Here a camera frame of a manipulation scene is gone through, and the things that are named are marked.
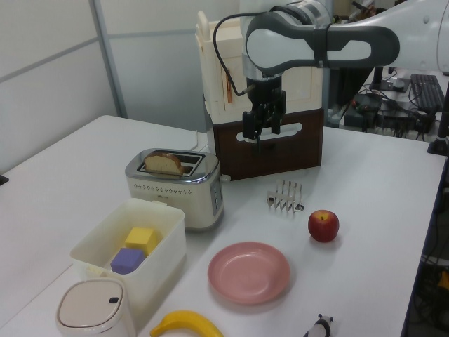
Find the plate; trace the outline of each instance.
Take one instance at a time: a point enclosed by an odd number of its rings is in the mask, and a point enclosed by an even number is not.
[[[290,281],[290,266],[276,248],[240,242],[219,251],[209,263],[210,285],[228,300],[260,304],[277,297]]]

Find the banana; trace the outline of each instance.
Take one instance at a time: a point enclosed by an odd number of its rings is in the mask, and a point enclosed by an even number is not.
[[[189,329],[201,337],[224,337],[209,319],[190,310],[177,310],[168,313],[161,323],[150,331],[149,335],[159,337],[161,334],[175,329]]]

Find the metal toast rack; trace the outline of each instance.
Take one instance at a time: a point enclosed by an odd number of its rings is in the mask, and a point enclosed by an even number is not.
[[[300,200],[296,203],[296,190],[297,183],[291,181],[278,179],[276,181],[276,191],[267,193],[268,207],[274,206],[283,210],[286,208],[287,212],[292,210],[293,212],[300,212],[304,210],[304,206],[301,204],[302,184],[300,184]]]

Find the computer keyboard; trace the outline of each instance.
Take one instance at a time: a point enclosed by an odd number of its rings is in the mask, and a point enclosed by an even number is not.
[[[410,83],[419,110],[429,114],[438,106],[437,111],[443,111],[444,95],[435,75],[413,74]]]

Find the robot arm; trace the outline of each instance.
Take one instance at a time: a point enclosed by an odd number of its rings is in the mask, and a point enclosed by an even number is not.
[[[279,134],[286,112],[281,75],[291,67],[449,72],[449,0],[407,0],[347,25],[331,25],[331,15],[317,0],[276,3],[241,0],[241,11],[262,12],[241,21],[243,73],[252,86],[252,111],[243,113],[243,136],[248,139],[258,140],[267,126]]]

